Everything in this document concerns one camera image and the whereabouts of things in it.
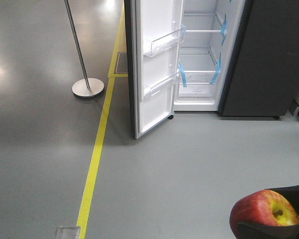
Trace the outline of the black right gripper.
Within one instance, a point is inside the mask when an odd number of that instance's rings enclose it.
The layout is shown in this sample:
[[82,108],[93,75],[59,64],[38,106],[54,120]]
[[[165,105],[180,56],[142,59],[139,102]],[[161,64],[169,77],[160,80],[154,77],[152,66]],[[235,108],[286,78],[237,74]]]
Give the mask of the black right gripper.
[[[285,197],[299,215],[299,185],[268,188]],[[274,227],[262,224],[239,222],[238,233],[241,239],[299,239],[299,225]]]

